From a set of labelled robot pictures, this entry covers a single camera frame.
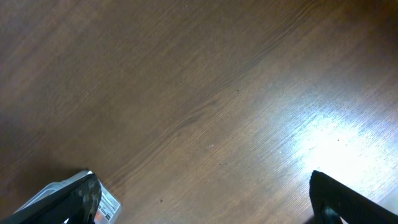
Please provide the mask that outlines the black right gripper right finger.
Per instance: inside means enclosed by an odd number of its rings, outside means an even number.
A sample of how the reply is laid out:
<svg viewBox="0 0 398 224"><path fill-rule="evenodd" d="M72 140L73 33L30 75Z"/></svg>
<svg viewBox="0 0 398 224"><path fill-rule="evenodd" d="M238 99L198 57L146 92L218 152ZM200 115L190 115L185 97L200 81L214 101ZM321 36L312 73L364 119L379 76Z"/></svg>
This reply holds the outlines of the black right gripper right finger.
<svg viewBox="0 0 398 224"><path fill-rule="evenodd" d="M309 196L310 223L397 223L396 214L317 170L310 177Z"/></svg>

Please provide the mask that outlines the black bottle white cap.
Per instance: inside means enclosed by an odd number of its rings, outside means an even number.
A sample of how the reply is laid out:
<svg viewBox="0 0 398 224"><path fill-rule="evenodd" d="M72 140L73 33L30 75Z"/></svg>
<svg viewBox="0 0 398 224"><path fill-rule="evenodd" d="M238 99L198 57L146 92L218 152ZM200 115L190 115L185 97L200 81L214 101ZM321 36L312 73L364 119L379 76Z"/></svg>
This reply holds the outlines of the black bottle white cap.
<svg viewBox="0 0 398 224"><path fill-rule="evenodd" d="M74 181L83 178L86 175L92 174L90 170L83 170L69 179L61 182L52 182L46 185L42 190L35 194L29 199L23 206L21 206L16 212L25 209L26 207L38 202L39 200L55 193L56 191L72 184ZM107 188L101 184L101 200L98 205L98 209L95 216L95 223L98 224L114 224L119 214L121 213L122 206L119 200L107 190Z"/></svg>

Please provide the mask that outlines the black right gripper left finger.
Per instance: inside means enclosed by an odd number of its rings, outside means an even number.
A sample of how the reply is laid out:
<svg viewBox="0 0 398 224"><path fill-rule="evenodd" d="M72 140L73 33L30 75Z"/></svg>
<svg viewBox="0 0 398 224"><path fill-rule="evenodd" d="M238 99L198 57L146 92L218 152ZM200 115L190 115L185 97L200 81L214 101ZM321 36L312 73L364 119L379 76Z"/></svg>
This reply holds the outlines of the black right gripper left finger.
<svg viewBox="0 0 398 224"><path fill-rule="evenodd" d="M1 220L1 224L92 224L101 200L101 184L88 174Z"/></svg>

